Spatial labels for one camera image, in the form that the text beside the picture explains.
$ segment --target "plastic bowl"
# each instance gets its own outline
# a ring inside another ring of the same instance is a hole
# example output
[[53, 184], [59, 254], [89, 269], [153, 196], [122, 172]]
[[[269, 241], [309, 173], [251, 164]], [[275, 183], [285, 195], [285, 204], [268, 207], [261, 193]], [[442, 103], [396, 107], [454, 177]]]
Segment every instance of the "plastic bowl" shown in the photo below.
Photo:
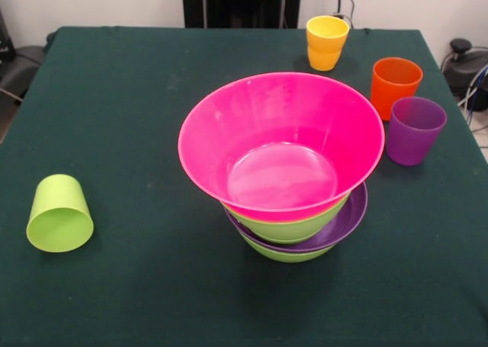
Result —
[[190, 179], [239, 214], [291, 221], [317, 215], [380, 160], [381, 119], [353, 88], [273, 72], [232, 82], [198, 103], [178, 154]]
[[261, 221], [244, 217], [229, 208], [227, 210], [242, 224], [269, 242], [291, 244], [299, 243], [317, 234], [323, 227], [334, 218], [347, 201], [348, 196], [326, 212], [310, 217], [302, 221], [292, 223], [263, 223]]
[[291, 246], [268, 243], [260, 239], [239, 223], [230, 212], [226, 213], [244, 240], [265, 257], [279, 262], [305, 262], [322, 255], [349, 236], [362, 221], [367, 206], [368, 192], [366, 186], [362, 185], [351, 193], [345, 206], [327, 227], [308, 240]]
[[273, 259], [274, 261], [284, 262], [284, 263], [299, 263], [299, 262], [306, 262], [311, 259], [320, 257], [325, 252], [329, 251], [333, 246], [329, 248], [317, 250], [315, 252], [308, 252], [308, 253], [286, 253], [286, 252], [278, 252], [273, 249], [266, 248], [261, 244], [255, 242], [251, 237], [247, 234], [242, 233], [239, 231], [239, 234], [243, 237], [243, 239], [248, 243], [256, 252], [262, 254], [266, 258]]

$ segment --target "bowl rim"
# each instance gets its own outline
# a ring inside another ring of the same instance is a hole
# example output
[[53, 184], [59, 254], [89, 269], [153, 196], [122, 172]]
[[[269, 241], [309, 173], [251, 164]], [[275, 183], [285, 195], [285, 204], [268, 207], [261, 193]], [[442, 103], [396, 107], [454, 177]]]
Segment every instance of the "bowl rim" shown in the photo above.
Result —
[[[328, 240], [327, 242], [325, 242], [321, 246], [314, 246], [314, 247], [311, 247], [308, 249], [286, 249], [286, 248], [281, 248], [279, 245], [268, 244], [266, 241], [264, 241], [263, 239], [261, 239], [257, 235], [255, 235], [251, 230], [249, 230], [249, 232], [252, 234], [251, 236], [248, 233], [244, 233], [240, 227], [244, 227], [244, 228], [246, 228], [246, 227], [244, 225], [242, 225], [235, 217], [233, 217], [232, 214], [227, 210], [226, 210], [226, 215], [229, 218], [232, 225], [234, 225], [234, 227], [237, 229], [237, 231], [239, 231], [243, 235], [246, 235], [246, 237], [248, 239], [251, 239], [254, 243], [257, 243], [260, 246], [264, 246], [266, 249], [274, 250], [276, 252], [293, 253], [293, 254], [316, 252], [316, 251], [319, 251], [319, 250], [322, 250], [322, 249], [325, 249], [325, 248], [328, 248], [330, 246], [334, 246], [334, 245], [340, 243], [341, 241], [343, 241], [345, 238], [347, 238], [349, 235], [351, 235], [351, 233], [358, 228], [359, 224], [361, 223], [361, 221], [364, 218], [364, 215], [366, 214], [366, 210], [368, 209], [368, 188], [366, 187], [366, 183], [364, 183], [364, 182], [361, 183], [361, 185], [355, 189], [355, 191], [361, 191], [361, 190], [364, 191], [364, 203], [361, 204], [361, 206], [363, 208], [361, 211], [361, 215], [356, 220], [355, 224], [351, 227], [351, 229], [349, 229], [347, 232], [345, 232], [338, 239], [334, 239], [333, 241]], [[349, 196], [349, 198], [352, 198], [352, 196], [354, 196], [354, 192], [351, 193], [351, 196]]]
[[[371, 111], [372, 111], [372, 113], [374, 115], [374, 118], [377, 121], [378, 127], [381, 127], [381, 129], [380, 129], [380, 145], [379, 145], [379, 150], [378, 150], [376, 159], [371, 163], [371, 167], [369, 168], [369, 170], [367, 170], [356, 181], [356, 185], [353, 185], [350, 188], [346, 188], [344, 191], [341, 191], [339, 193], [336, 193], [332, 197], [329, 197], [329, 198], [327, 198], [325, 200], [321, 200], [319, 202], [316, 202], [316, 203], [313, 203], [313, 204], [308, 204], [308, 205], [305, 205], [305, 206], [289, 207], [289, 208], [261, 208], [261, 207], [255, 207], [255, 206], [248, 206], [248, 205], [244, 205], [244, 204], [238, 204], [238, 203], [236, 203], [234, 201], [231, 201], [228, 198], [224, 198], [224, 197], [222, 197], [222, 196], [220, 196], [218, 194], [215, 194], [213, 191], [210, 191], [207, 188], [205, 188], [190, 173], [190, 171], [188, 170], [188, 167], [186, 165], [185, 159], [183, 157], [184, 155], [183, 155], [183, 150], [182, 150], [182, 147], [181, 147], [181, 145], [182, 145], [182, 143], [181, 143], [182, 142], [182, 138], [181, 137], [182, 137], [183, 132], [186, 131], [185, 128], [188, 125], [188, 122], [191, 120], [191, 116], [193, 116], [195, 114], [195, 112], [197, 111], [197, 109], [202, 104], [204, 104], [205, 101], [207, 101], [208, 99], [211, 99], [214, 95], [217, 95], [218, 93], [220, 93], [220, 91], [222, 91], [224, 89], [228, 89], [228, 88], [232, 87], [233, 85], [242, 84], [243, 82], [247, 82], [249, 80], [260, 79], [260, 78], [264, 78], [264, 77], [267, 77], [267, 76], [302, 76], [304, 78], [307, 77], [307, 78], [312, 78], [312, 79], [317, 79], [317, 80], [323, 80], [323, 81], [327, 81], [327, 82], [332, 82], [333, 84], [341, 85], [343, 88], [345, 88], [345, 89], [347, 89], [349, 91], [352, 91], [352, 92], [358, 94], [359, 96], [361, 96], [364, 99], [364, 102], [365, 103], [368, 103], [369, 104], [369, 106], [371, 108]], [[362, 93], [360, 93], [356, 89], [352, 88], [351, 86], [349, 86], [349, 85], [347, 85], [347, 84], [345, 84], [343, 82], [340, 82], [339, 80], [331, 79], [331, 78], [328, 78], [326, 76], [320, 76], [320, 75], [316, 75], [316, 74], [310, 74], [310, 73], [307, 73], [307, 72], [267, 72], [267, 73], [264, 73], [264, 74], [257, 74], [257, 75], [247, 76], [245, 78], [238, 79], [238, 80], [235, 80], [235, 81], [230, 82], [228, 84], [225, 84], [225, 85], [219, 87], [218, 89], [214, 90], [210, 94], [206, 95], [203, 99], [201, 99], [190, 110], [190, 112], [185, 117], [185, 120], [183, 121], [183, 124], [181, 124], [180, 131], [179, 131], [179, 134], [178, 134], [178, 158], [180, 160], [181, 166], [183, 167], [183, 170], [185, 171], [186, 175], [190, 178], [190, 180], [193, 183], [195, 183], [195, 185], [197, 187], [199, 187], [199, 189], [201, 189], [204, 193], [206, 193], [209, 196], [215, 198], [216, 200], [218, 200], [220, 202], [223, 202], [225, 204], [229, 204], [231, 206], [237, 207], [237, 208], [245, 209], [245, 210], [259, 211], [259, 212], [262, 212], [262, 213], [268, 213], [268, 212], [286, 213], [286, 212], [293, 212], [293, 211], [299, 211], [299, 210], [309, 210], [309, 209], [312, 209], [312, 208], [315, 208], [315, 207], [319, 207], [319, 206], [328, 204], [329, 202], [333, 202], [334, 200], [339, 199], [340, 197], [344, 196], [348, 192], [354, 191], [354, 189], [356, 189], [362, 182], [364, 182], [366, 180], [366, 178], [368, 178], [369, 175], [376, 169], [378, 163], [380, 162], [381, 156], [383, 154], [384, 144], [385, 144], [385, 132], [384, 132], [383, 121], [381, 120], [380, 115], [378, 114], [376, 108], [374, 108], [374, 106], [372, 105], [372, 103]]]
[[324, 250], [325, 251], [328, 251], [331, 248], [333, 248], [334, 246], [336, 246], [336, 244], [337, 244], [337, 243], [336, 244], [332, 244], [331, 246], [326, 246], [325, 248], [318, 249], [318, 250], [314, 250], [312, 252], [302, 252], [302, 253], [293, 252], [293, 253], [290, 253], [290, 252], [284, 252], [282, 250], [276, 250], [276, 249], [273, 249], [273, 248], [268, 248], [267, 246], [263, 246], [262, 244], [257, 243], [255, 241], [255, 239], [249, 237], [248, 234], [246, 234], [243, 231], [241, 231], [241, 229], [238, 229], [237, 231], [239, 232], [239, 234], [242, 237], [246, 238], [249, 242], [253, 243], [255, 246], [259, 247], [260, 249], [264, 249], [263, 252], [266, 251], [266, 252], [271, 252], [271, 253], [273, 253], [275, 255], [284, 255], [284, 256], [287, 256], [287, 257], [289, 256], [289, 257], [293, 257], [293, 258], [295, 258], [295, 257], [298, 258], [298, 257], [304, 256], [304, 255], [315, 255], [317, 253], [323, 252]]
[[325, 211], [319, 212], [317, 215], [313, 215], [313, 216], [310, 216], [310, 217], [305, 217], [302, 220], [296, 220], [296, 221], [261, 221], [259, 219], [253, 219], [251, 217], [248, 217], [248, 216], [245, 216], [245, 215], [241, 215], [238, 212], [234, 211], [234, 209], [227, 207], [226, 204], [224, 204], [224, 203], [221, 203], [221, 204], [222, 204], [223, 208], [225, 208], [227, 211], [230, 212], [231, 215], [233, 215], [235, 217], [241, 217], [242, 219], [245, 219], [247, 221], [252, 221], [253, 223], [260, 223], [260, 224], [263, 224], [263, 225], [280, 226], [280, 225], [302, 224], [302, 223], [305, 223], [307, 221], [315, 220], [317, 217], [324, 216], [328, 212], [334, 210], [336, 207], [344, 205], [347, 202], [347, 200], [349, 199], [349, 196], [350, 195], [351, 195], [351, 192], [346, 193], [344, 195], [344, 197], [341, 198], [340, 201], [337, 202], [337, 204], [334, 204], [333, 206], [331, 206], [330, 208], [328, 208]]

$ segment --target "pink bowl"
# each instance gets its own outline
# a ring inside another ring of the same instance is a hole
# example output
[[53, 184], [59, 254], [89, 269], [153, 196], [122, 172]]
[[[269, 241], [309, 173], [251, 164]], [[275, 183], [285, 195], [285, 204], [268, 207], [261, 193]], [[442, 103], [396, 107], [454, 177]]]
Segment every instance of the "pink bowl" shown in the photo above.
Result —
[[353, 88], [322, 76], [273, 72], [231, 82], [181, 126], [190, 179], [247, 217], [294, 221], [331, 207], [374, 170], [381, 119]]

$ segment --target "yellow cup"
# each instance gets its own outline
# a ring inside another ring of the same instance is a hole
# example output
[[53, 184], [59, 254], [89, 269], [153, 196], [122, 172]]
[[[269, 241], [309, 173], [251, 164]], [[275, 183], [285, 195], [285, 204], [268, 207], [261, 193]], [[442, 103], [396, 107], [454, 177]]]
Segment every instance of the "yellow cup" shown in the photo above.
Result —
[[349, 24], [340, 18], [323, 15], [307, 22], [308, 60], [319, 71], [332, 70], [349, 34]]

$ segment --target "white wall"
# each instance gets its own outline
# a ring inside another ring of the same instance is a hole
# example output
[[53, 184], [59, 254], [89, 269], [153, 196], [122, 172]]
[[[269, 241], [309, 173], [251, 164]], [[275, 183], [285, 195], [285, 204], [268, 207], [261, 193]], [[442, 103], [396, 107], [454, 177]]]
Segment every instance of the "white wall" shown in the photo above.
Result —
[[63, 25], [184, 27], [183, 0], [0, 0], [16, 47], [44, 45]]
[[[420, 29], [438, 63], [455, 37], [488, 46], [488, 0], [355, 0], [355, 27]], [[301, 0], [299, 27], [336, 11], [337, 0]], [[342, 13], [351, 4], [342, 0]]]
[[[355, 0], [356, 27], [420, 29], [438, 62], [454, 37], [488, 46], [487, 0]], [[299, 26], [337, 0], [301, 0]], [[182, 0], [0, 0], [16, 47], [44, 44], [62, 25], [184, 27]], [[342, 0], [342, 12], [350, 3]]]

